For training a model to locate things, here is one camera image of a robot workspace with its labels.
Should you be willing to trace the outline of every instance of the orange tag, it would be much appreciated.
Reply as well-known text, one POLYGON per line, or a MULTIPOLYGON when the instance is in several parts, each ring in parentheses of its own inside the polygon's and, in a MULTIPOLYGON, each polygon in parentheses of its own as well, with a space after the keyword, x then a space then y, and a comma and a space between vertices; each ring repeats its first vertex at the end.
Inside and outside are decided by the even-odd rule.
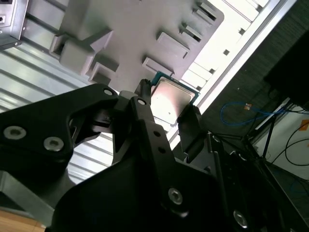
POLYGON ((251 106, 252 106, 252 104, 248 104, 248 103, 246 103, 246 105, 245 105, 245 110, 250 110, 251 109, 251 106))
POLYGON ((304 125, 299 129, 299 131, 306 131, 309 126, 309 120, 302 120, 300 126, 304 125))

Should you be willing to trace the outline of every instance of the screw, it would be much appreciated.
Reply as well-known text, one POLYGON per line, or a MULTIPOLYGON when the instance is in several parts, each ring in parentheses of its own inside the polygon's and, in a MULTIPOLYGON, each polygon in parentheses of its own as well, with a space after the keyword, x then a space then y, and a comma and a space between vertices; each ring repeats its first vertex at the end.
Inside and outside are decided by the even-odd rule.
POLYGON ((63 141, 58 137, 48 137, 44 140, 44 147, 48 151, 60 151, 63 146, 63 141))
POLYGON ((183 196, 182 194, 175 188, 169 189, 169 199, 177 205, 180 205, 183 203, 183 196))
POLYGON ((19 126, 10 126, 4 129, 4 137, 7 139, 18 140, 26 136, 27 132, 24 128, 19 126))
POLYGON ((141 104, 141 105, 145 105, 145 104, 146 104, 146 102, 143 101, 142 99, 138 99, 137 102, 138 102, 139 104, 141 104))
POLYGON ((236 220, 236 222, 244 229, 248 228, 248 223, 247 223, 247 220, 245 219, 244 215, 237 211, 237 210, 234 210, 234 213, 233 213, 233 216, 236 220))
POLYGON ((107 94, 107 95, 109 95, 109 96, 112 95, 112 92, 111 92, 110 90, 108 90, 108 89, 105 89, 105 90, 104 90, 104 93, 107 94))

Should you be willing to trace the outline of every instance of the blue cable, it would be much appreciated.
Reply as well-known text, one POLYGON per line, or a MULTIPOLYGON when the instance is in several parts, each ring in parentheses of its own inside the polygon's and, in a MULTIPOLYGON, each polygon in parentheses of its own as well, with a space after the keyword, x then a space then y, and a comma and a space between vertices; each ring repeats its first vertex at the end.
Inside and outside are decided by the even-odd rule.
POLYGON ((281 109, 277 112, 266 112, 266 111, 262 111, 258 108, 255 108, 254 106, 249 106, 250 107, 250 110, 253 110, 257 113, 261 113, 263 114, 263 116, 260 116, 260 117, 257 117, 257 118, 253 118, 253 119, 250 119, 250 120, 247 120, 247 121, 244 121, 244 122, 236 122, 236 123, 229 123, 229 122, 226 122, 224 119, 223 119, 223 110, 228 107, 229 105, 242 105, 242 106, 246 106, 247 103, 245 102, 240 102, 240 101, 234 101, 234 102, 230 102, 230 103, 227 103, 225 104, 222 108, 221 108, 221 111, 220 111, 220 119, 221 121, 226 124, 226 125, 229 125, 229 126, 240 126, 240 125, 245 125, 245 124, 248 124, 250 122, 253 122, 255 120, 258 120, 258 119, 261 119, 261 118, 265 118, 265 117, 268 117, 269 115, 275 115, 275 114, 283 114, 285 113, 285 110, 281 109))

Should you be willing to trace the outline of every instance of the wire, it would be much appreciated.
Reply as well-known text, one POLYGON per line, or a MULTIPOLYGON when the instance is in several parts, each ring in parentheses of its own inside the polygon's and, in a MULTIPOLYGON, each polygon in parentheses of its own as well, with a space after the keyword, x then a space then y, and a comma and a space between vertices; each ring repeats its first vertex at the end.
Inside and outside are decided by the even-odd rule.
POLYGON ((226 122, 224 119, 223 119, 223 111, 226 107, 230 106, 230 105, 242 105, 242 106, 246 106, 247 103, 245 102, 239 102, 239 101, 234 101, 234 102, 230 102, 230 103, 227 103, 225 104, 222 108, 221 108, 221 111, 220 111, 220 119, 221 121, 226 124, 226 125, 229 125, 229 126, 240 126, 240 125, 245 125, 245 124, 248 124, 250 122, 255 122, 256 120, 258 119, 262 119, 262 118, 265 118, 265 117, 268 117, 269 115, 275 115, 275 114, 283 114, 285 113, 285 111, 283 109, 277 111, 277 112, 266 112, 266 111, 263 111, 263 110, 260 110, 258 108, 255 108, 253 106, 250 106, 250 110, 252 111, 255 111, 257 113, 260 113, 260 114, 263 114, 263 116, 259 116, 259 117, 255 117, 253 119, 250 119, 250 120, 247 120, 247 121, 243 121, 243 122, 239 122, 239 123, 229 123, 229 122, 226 122))
POLYGON ((280 154, 277 155, 277 157, 276 157, 271 163, 273 164, 273 163, 276 161, 276 159, 278 159, 278 158, 279 158, 288 148, 290 148, 291 146, 293 146, 293 145, 295 145, 295 144, 297 144, 297 143, 300 143, 300 142, 302 142, 302 141, 307 141, 307 140, 309 140, 309 139, 302 139, 302 140, 299 140, 299 141, 297 141, 297 142, 294 142, 294 143, 288 145, 282 152, 280 152, 280 154))
POLYGON ((222 106, 221 110, 220 110, 220 120, 222 121, 222 123, 226 124, 226 125, 229 125, 229 126, 241 126, 241 125, 245 125, 245 124, 248 124, 248 123, 251 123, 251 122, 255 122, 256 120, 258 119, 262 119, 262 118, 265 118, 265 117, 268 117, 270 115, 276 115, 276 114, 285 114, 285 113, 297 113, 297 114, 304 114, 304 115, 309 115, 309 113, 304 113, 304 112, 301 112, 301 111, 291 111, 291 110, 285 110, 285 107, 283 107, 282 109, 280 109, 279 111, 277 112, 266 112, 266 111, 263 111, 261 109, 258 109, 256 107, 253 107, 253 106, 248 106, 250 108, 250 110, 254 111, 254 112, 257 112, 257 113, 260 113, 260 114, 263 114, 262 116, 259 116, 258 117, 258 114, 256 115, 255 118, 252 118, 252 119, 249 119, 247 121, 243 121, 243 122, 236 122, 236 123, 230 123, 230 122, 227 122, 223 119, 223 111, 226 107, 230 106, 230 105, 241 105, 241 106, 248 106, 247 103, 245 102, 241 102, 241 101, 233 101, 233 102, 229 102, 227 104, 225 104, 224 106, 222 106))
POLYGON ((294 163, 294 162, 290 161, 290 159, 288 158, 288 155, 287 155, 287 153, 286 153, 286 149, 287 149, 288 144, 289 144, 291 138, 293 137, 293 135, 294 135, 296 132, 298 132, 299 129, 301 129, 302 127, 304 127, 304 126, 306 126, 306 125, 308 125, 308 124, 309 124, 309 122, 307 122, 307 123, 301 125, 299 128, 297 128, 297 130, 295 130, 295 131, 291 134, 290 138, 288 139, 288 142, 287 142, 286 145, 285 145, 284 155, 285 155, 286 159, 288 160, 288 162, 291 163, 291 164, 293 164, 293 165, 295 165, 295 166, 309 166, 309 163, 307 163, 307 164, 297 164, 297 163, 294 163))

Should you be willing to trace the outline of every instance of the wooden floor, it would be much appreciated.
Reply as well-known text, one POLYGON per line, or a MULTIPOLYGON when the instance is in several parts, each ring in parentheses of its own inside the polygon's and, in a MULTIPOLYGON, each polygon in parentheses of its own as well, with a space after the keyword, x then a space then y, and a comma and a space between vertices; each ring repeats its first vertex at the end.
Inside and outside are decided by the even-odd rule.
POLYGON ((44 232, 35 220, 0 211, 0 232, 44 232))

